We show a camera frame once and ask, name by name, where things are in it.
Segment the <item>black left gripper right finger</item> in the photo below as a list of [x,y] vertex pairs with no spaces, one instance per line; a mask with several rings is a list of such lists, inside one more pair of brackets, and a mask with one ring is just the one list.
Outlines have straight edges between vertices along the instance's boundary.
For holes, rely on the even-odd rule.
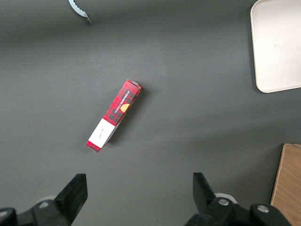
[[256,203],[242,208],[230,195],[216,194],[203,173],[193,174],[193,199],[198,213],[187,226],[289,226],[291,223],[275,207]]

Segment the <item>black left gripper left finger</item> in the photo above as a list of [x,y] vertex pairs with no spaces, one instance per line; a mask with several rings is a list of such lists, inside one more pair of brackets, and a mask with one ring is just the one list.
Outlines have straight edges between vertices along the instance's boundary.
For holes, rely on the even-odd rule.
[[38,202],[25,212],[0,209],[2,226],[70,226],[88,197],[86,174],[77,174],[54,198]]

